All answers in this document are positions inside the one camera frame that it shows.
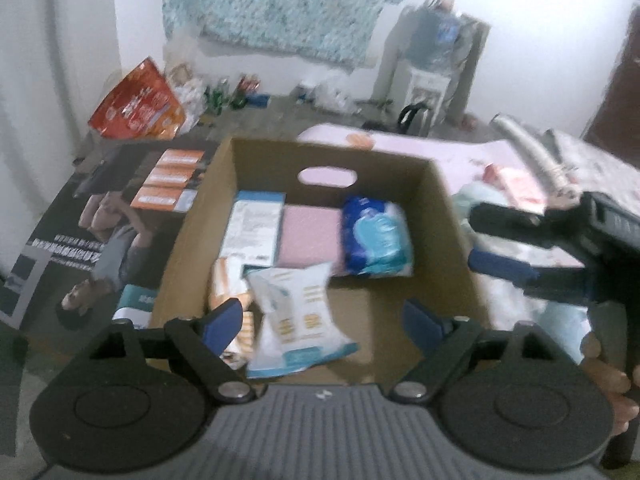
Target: pink sponge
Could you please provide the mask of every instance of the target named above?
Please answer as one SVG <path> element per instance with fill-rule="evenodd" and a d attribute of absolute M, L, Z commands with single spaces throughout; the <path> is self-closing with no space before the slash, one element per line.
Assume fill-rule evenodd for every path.
<path fill-rule="evenodd" d="M 342 212 L 328 207 L 286 205 L 282 215 L 277 267 L 304 269 L 332 262 L 332 275 L 344 274 Z"/>

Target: brown door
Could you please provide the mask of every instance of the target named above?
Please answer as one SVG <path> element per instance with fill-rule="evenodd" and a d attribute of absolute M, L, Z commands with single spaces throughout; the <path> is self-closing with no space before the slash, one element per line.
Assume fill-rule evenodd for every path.
<path fill-rule="evenodd" d="M 585 140 L 640 168 L 640 8 L 609 91 Z"/>

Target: white wall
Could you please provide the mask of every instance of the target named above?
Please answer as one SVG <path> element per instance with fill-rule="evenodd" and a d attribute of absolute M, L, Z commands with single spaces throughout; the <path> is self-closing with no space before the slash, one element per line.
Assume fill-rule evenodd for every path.
<path fill-rule="evenodd" d="M 114 13 L 113 0 L 0 0 L 2 274 L 71 175 L 104 78 L 119 68 Z"/>
<path fill-rule="evenodd" d="M 120 60 L 132 68 L 151 55 L 162 65 L 162 0 L 115 0 Z M 385 41 L 405 0 L 386 6 L 369 46 L 372 68 L 348 75 L 357 98 L 372 94 L 380 63 L 391 56 Z M 542 128 L 580 135 L 597 110 L 625 36 L 635 0 L 457 0 L 456 8 L 492 24 L 478 66 L 468 110 L 484 120 L 514 114 Z M 197 68 L 212 76 L 258 73 L 264 91 L 287 94 L 302 79 L 322 79 L 341 70 L 299 57 L 269 56 L 215 43 L 202 47 Z M 382 72 L 388 71 L 383 66 Z"/>

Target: finger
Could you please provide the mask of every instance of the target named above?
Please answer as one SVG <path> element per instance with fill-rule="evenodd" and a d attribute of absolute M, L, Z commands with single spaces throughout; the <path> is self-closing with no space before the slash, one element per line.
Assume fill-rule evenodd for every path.
<path fill-rule="evenodd" d="M 602 352 L 602 345 L 598 341 L 598 338 L 593 332 L 589 332 L 580 343 L 580 352 L 586 358 L 595 359 Z"/>
<path fill-rule="evenodd" d="M 624 424 L 620 422 L 616 422 L 613 425 L 613 430 L 611 431 L 611 436 L 617 436 L 621 433 L 625 433 L 626 430 L 629 429 L 629 423 L 625 422 Z"/>
<path fill-rule="evenodd" d="M 631 380 L 624 373 L 599 359 L 583 359 L 580 367 L 605 392 L 624 394 L 631 387 Z"/>
<path fill-rule="evenodd" d="M 613 406 L 613 418 L 616 422 L 628 422 L 638 416 L 640 408 L 631 399 L 611 392 L 606 392 L 605 395 Z"/>

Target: metal screw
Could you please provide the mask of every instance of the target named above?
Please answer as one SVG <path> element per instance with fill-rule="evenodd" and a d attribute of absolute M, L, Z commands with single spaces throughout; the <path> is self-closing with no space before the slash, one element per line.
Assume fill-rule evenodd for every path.
<path fill-rule="evenodd" d="M 427 394 L 427 387 L 415 381 L 403 381 L 394 388 L 396 395 L 405 399 L 420 399 Z"/>
<path fill-rule="evenodd" d="M 229 381 L 228 383 L 220 384 L 218 387 L 218 393 L 225 399 L 242 399 L 249 395 L 250 392 L 251 387 L 240 381 Z"/>

